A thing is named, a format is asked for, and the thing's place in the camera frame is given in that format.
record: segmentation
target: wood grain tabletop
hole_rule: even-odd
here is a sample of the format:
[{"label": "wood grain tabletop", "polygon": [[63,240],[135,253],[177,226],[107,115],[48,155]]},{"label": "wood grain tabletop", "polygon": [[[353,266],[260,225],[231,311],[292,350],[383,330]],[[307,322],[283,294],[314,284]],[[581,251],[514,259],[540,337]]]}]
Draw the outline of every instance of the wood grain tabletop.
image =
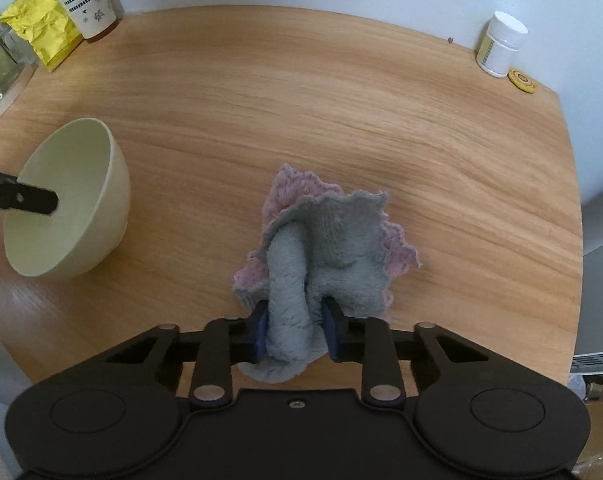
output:
[{"label": "wood grain tabletop", "polygon": [[[283,7],[126,18],[0,118],[0,171],[55,129],[105,121],[130,168],[119,247],[71,280],[4,254],[0,337],[35,381],[162,322],[242,314],[233,273],[260,241],[278,168],[386,190],[422,268],[395,280],[392,326],[429,320],[566,381],[581,295],[581,208],[555,93],[521,92],[470,50],[405,28]],[[414,392],[409,378],[406,382]],[[255,383],[235,371],[235,386]],[[286,388],[357,387],[323,358]]]}]

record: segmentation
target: yellow wrapper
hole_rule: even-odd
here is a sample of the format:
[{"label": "yellow wrapper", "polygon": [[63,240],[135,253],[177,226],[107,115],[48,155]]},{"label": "yellow wrapper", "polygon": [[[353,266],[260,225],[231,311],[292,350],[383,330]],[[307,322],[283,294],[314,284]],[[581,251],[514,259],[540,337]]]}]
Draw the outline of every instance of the yellow wrapper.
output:
[{"label": "yellow wrapper", "polygon": [[30,43],[51,72],[83,39],[57,0],[15,0],[0,21]]}]

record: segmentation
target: cloth fold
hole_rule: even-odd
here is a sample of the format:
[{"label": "cloth fold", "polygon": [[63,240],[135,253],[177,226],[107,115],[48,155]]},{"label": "cloth fold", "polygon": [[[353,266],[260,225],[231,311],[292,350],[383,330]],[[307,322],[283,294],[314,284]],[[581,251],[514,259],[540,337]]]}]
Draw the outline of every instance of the cloth fold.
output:
[{"label": "cloth fold", "polygon": [[349,316],[377,316],[392,304],[393,278],[419,266],[400,225],[388,222],[387,193],[344,193],[315,173],[283,166],[262,210],[263,241],[235,274],[248,310],[268,300],[266,357],[243,373],[280,383],[328,351],[321,300],[332,296]]}]

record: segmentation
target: yellow label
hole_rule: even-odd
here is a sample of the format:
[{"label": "yellow label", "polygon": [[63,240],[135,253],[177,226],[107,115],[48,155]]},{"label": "yellow label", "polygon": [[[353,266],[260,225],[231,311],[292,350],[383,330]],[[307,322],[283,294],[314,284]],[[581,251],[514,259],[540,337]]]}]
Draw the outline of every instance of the yellow label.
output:
[{"label": "yellow label", "polygon": [[483,41],[481,42],[481,46],[479,47],[479,52],[477,53],[477,59],[482,65],[486,64],[488,60],[488,56],[490,56],[490,51],[493,49],[493,45],[495,42],[493,39],[486,34],[484,36]]}]

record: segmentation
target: vent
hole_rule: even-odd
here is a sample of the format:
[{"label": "vent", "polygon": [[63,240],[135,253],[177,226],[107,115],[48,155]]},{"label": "vent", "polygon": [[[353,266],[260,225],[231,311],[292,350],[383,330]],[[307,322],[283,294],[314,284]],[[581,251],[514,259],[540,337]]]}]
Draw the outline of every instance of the vent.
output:
[{"label": "vent", "polygon": [[602,375],[603,352],[574,356],[570,373],[577,375]]}]

